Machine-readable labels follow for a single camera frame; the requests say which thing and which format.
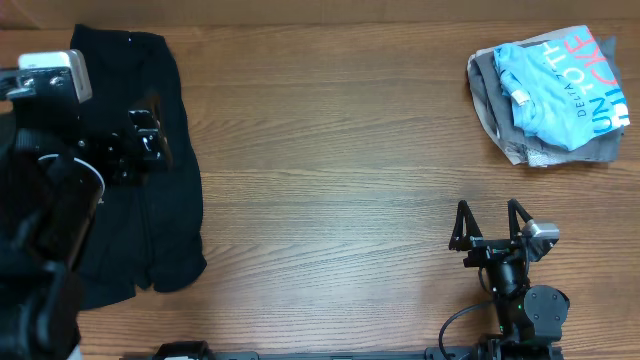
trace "tabletop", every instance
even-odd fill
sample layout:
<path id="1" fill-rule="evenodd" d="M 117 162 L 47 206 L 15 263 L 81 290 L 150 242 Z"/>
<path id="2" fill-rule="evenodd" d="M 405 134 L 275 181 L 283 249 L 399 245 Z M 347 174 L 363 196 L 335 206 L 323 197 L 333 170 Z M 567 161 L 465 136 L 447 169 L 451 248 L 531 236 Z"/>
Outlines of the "tabletop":
<path id="1" fill-rule="evenodd" d="M 486 298 L 448 251 L 457 202 L 486 238 L 506 202 L 560 228 L 531 266 L 565 292 L 567 359 L 640 351 L 640 23 L 589 21 L 618 37 L 632 125 L 612 164 L 512 166 L 475 114 L 478 49 L 575 22 L 441 22 L 139 29 L 166 37 L 200 165 L 209 263 L 185 290 L 79 318 L 88 359 L 207 340 L 259 353 L 423 350 Z M 72 32 L 0 32 L 0 65 L 66 49 Z M 496 332 L 493 310 L 454 322 L 449 345 Z"/>

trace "black cloth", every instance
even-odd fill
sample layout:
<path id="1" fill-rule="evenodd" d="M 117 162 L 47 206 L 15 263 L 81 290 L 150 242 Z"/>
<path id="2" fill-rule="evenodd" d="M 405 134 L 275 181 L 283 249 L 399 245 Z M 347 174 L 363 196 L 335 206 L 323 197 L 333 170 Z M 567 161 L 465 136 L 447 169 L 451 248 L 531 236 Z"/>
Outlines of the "black cloth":
<path id="1" fill-rule="evenodd" d="M 145 186 L 113 186 L 96 210 L 77 269 L 84 309 L 135 296 L 135 286 L 179 290 L 202 273 L 202 186 L 189 140 L 180 77 L 163 37 L 93 30 L 76 25 L 71 48 L 84 55 L 93 98 L 81 104 L 90 131 L 131 126 L 127 109 L 149 90 L 161 98 L 164 131 L 173 154 L 169 172 L 151 173 Z"/>

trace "folded clothes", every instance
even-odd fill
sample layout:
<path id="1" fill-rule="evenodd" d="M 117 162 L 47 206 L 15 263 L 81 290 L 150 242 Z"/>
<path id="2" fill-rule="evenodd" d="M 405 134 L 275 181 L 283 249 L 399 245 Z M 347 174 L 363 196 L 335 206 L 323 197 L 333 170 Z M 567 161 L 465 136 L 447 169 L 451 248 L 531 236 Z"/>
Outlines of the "folded clothes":
<path id="1" fill-rule="evenodd" d="M 626 99 L 586 26 L 558 40 L 494 49 L 514 125 L 569 151 L 629 125 Z"/>
<path id="2" fill-rule="evenodd" d="M 514 44 L 523 47 L 539 45 L 543 41 L 562 38 L 577 28 L 552 31 Z M 598 44 L 619 82 L 619 71 L 614 63 L 615 37 L 598 41 Z M 482 49 L 471 55 L 467 66 L 469 85 L 483 128 L 512 164 L 548 166 L 571 161 L 611 162 L 617 159 L 623 128 L 596 137 L 574 151 L 549 145 L 537 137 L 526 137 L 522 129 L 513 125 L 510 99 L 502 96 L 500 79 L 493 65 L 493 49 Z"/>

